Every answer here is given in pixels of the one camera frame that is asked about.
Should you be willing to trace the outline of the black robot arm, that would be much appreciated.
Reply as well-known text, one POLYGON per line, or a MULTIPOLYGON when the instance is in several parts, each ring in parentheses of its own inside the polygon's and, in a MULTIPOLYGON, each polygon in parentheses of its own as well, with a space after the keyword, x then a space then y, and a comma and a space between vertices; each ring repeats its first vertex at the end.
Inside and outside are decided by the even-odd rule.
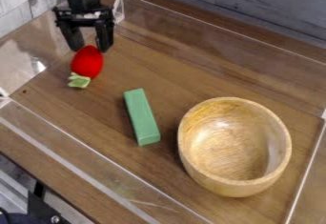
POLYGON ((81 28, 95 29, 95 43, 100 52, 113 45, 115 17, 112 8, 100 0, 68 0, 65 7, 52 9, 56 26, 66 40, 68 47, 79 51, 84 46, 81 28))

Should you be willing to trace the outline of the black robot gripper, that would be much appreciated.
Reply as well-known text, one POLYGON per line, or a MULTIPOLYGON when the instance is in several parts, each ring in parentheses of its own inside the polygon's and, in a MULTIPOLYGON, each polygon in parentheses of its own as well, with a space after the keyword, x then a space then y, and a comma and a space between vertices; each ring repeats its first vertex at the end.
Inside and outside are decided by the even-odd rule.
POLYGON ((81 31, 77 27, 93 27, 96 46, 100 52, 107 52, 113 45, 115 17, 112 9, 103 6, 92 10, 72 10, 68 7, 52 9, 56 16, 56 26, 65 37, 68 47, 79 51, 84 47, 81 31))

